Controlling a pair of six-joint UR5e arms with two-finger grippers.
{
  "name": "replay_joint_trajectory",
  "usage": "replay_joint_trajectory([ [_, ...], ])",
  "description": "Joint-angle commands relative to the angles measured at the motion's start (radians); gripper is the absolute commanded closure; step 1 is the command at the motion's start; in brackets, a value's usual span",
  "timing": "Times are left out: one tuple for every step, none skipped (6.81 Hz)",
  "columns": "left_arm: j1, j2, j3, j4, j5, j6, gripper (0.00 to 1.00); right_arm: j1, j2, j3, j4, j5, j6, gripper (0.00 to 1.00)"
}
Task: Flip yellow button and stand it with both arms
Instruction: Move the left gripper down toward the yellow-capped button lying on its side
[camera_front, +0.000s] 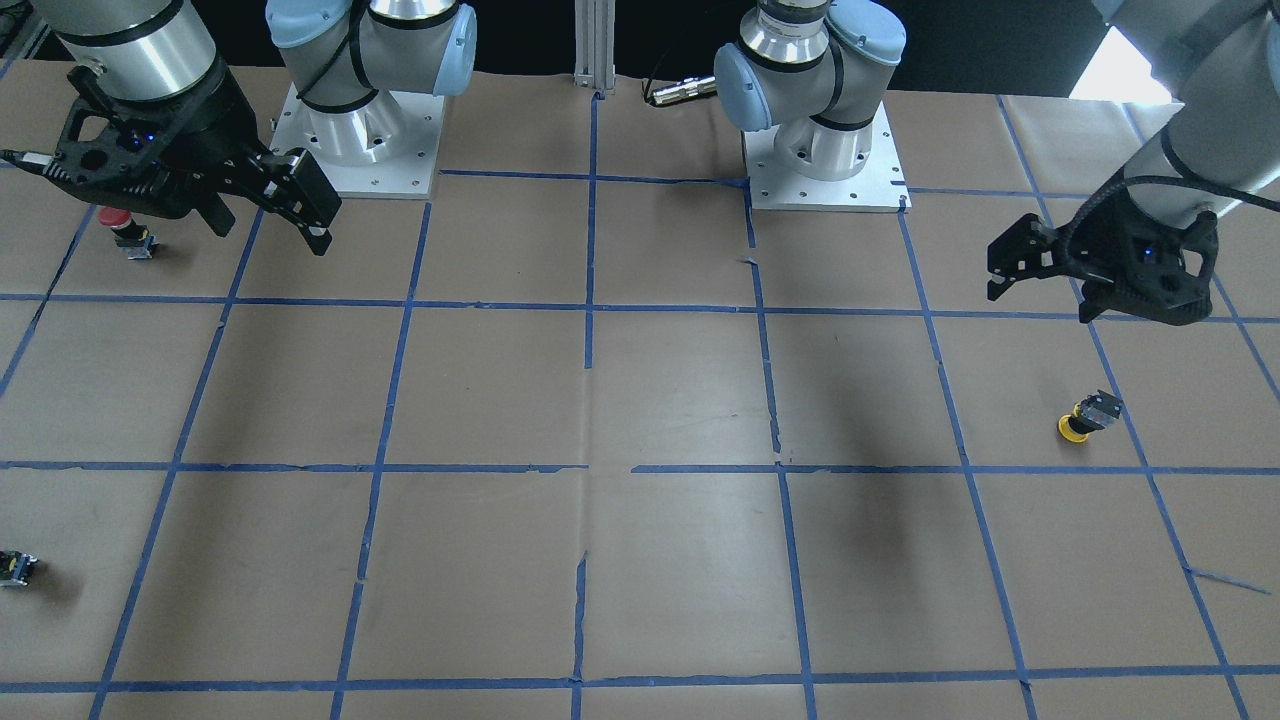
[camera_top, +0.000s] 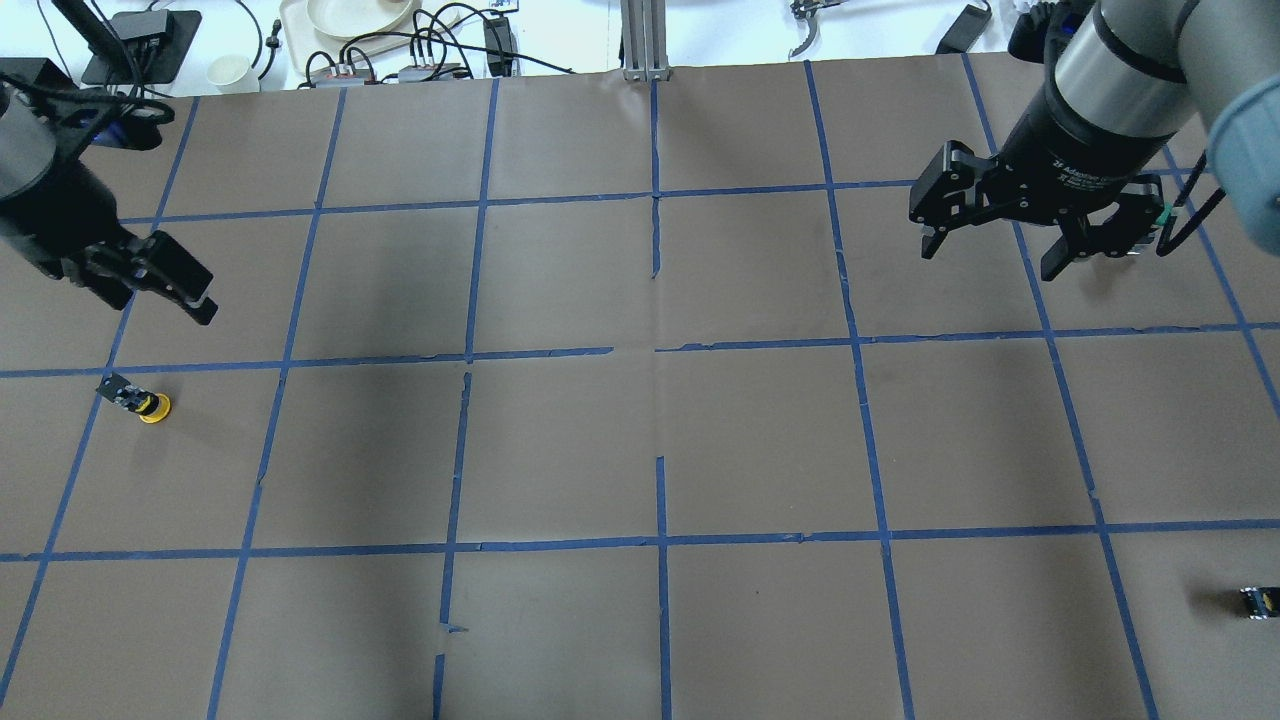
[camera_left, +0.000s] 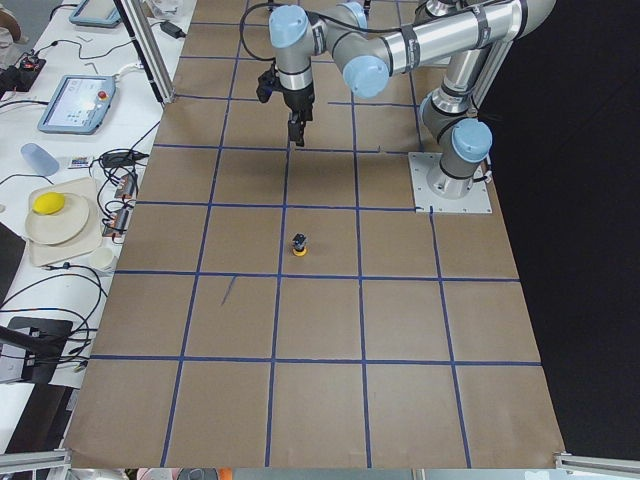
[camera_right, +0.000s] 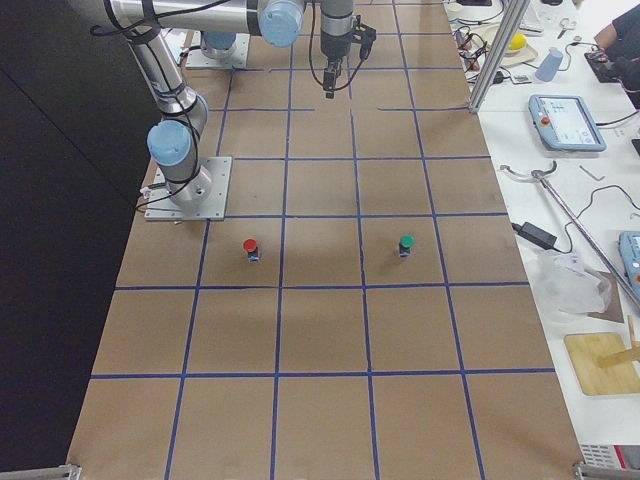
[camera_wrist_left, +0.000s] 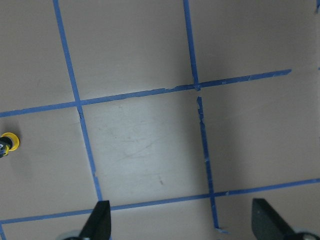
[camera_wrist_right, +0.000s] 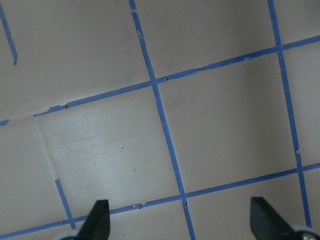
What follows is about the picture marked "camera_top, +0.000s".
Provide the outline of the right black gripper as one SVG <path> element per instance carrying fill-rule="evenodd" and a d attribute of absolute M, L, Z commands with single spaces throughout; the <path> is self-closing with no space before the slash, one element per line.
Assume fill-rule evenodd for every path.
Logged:
<path fill-rule="evenodd" d="M 909 193 L 908 218 L 922 227 L 922 258 L 934 258 L 948 233 L 997 218 L 1056 222 L 1060 236 L 1039 260 L 1044 282 L 1098 254 L 1140 254 L 1164 228 L 1166 202 L 1124 192 L 1160 147 L 1158 136 L 1115 135 L 1055 105 L 1028 106 L 996 158 L 947 141 Z M 1111 206 L 1106 222 L 1091 223 L 1089 214 Z"/>

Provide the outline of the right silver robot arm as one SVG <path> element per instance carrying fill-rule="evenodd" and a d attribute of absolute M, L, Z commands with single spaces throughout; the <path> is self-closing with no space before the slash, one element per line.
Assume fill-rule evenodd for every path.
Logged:
<path fill-rule="evenodd" d="M 1170 254 L 1185 237 L 1146 168 L 1192 117 L 1207 132 L 1203 168 L 1276 254 L 1277 23 L 1275 1 L 1037 3 L 1007 50 L 1042 65 L 1042 85 L 993 156 L 948 141 L 914 182 L 922 256 L 997 219 L 1059 229 L 1043 281 L 1098 254 Z"/>

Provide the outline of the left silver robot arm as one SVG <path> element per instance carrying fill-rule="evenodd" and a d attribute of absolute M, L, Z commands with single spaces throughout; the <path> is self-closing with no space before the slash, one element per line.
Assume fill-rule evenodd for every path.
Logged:
<path fill-rule="evenodd" d="M 47 278 L 87 288 L 115 310 L 151 292 L 209 325 L 218 313 L 212 273 L 169 233 L 128 231 L 115 196 L 81 160 L 119 126 L 125 133 L 116 146 L 154 149 L 157 126 L 174 118 L 152 99 L 3 74 L 3 241 Z"/>

